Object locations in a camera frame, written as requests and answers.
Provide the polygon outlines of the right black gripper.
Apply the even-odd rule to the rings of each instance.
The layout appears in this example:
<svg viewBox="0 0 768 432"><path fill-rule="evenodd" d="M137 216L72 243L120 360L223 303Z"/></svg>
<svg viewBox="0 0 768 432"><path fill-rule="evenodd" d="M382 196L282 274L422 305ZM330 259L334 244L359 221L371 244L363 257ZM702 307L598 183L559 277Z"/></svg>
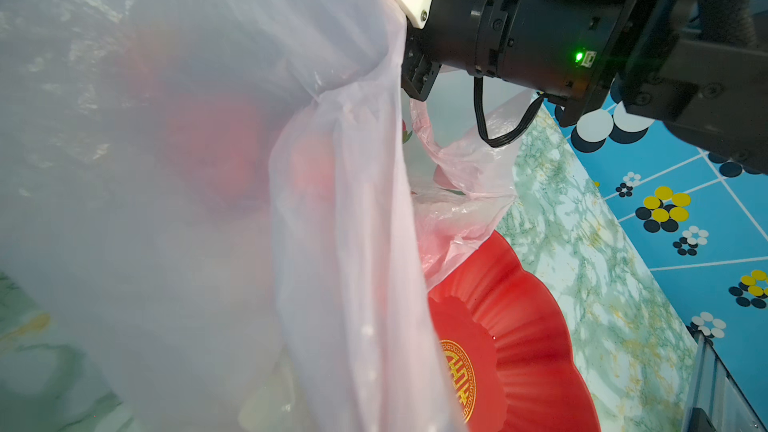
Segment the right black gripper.
<svg viewBox="0 0 768 432"><path fill-rule="evenodd" d="M441 64L430 60L415 38L406 39L401 67L401 88L411 99L427 101L440 69Z"/></svg>

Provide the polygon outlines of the pink plastic bag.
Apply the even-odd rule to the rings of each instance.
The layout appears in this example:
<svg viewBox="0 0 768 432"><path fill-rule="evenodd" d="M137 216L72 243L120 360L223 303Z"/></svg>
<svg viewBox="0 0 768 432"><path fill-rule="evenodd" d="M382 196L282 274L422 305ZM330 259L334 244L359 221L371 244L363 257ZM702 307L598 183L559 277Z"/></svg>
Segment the pink plastic bag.
<svg viewBox="0 0 768 432"><path fill-rule="evenodd" d="M1 268L147 431L459 431L428 290L514 195L416 194L395 0L1 0Z"/></svg>

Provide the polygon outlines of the red flower-shaped plate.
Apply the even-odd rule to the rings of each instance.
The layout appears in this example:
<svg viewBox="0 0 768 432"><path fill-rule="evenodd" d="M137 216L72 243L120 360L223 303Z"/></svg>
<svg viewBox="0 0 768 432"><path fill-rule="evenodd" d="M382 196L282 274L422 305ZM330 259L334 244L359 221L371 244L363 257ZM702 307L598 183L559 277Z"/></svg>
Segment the red flower-shaped plate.
<svg viewBox="0 0 768 432"><path fill-rule="evenodd" d="M469 430L600 430L560 307L499 233L428 298Z"/></svg>

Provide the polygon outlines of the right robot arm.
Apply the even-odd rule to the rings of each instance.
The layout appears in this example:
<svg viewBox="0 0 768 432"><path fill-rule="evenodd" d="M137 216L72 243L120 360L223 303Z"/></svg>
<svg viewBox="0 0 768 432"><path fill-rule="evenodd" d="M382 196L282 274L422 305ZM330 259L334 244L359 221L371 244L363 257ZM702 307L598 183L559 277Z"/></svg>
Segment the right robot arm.
<svg viewBox="0 0 768 432"><path fill-rule="evenodd" d="M499 148L531 124L491 135L483 82L535 89L572 126L617 88L629 114L758 172L767 169L767 26L749 0L431 0L406 35L401 84L425 101L442 66L474 79L481 139Z"/></svg>

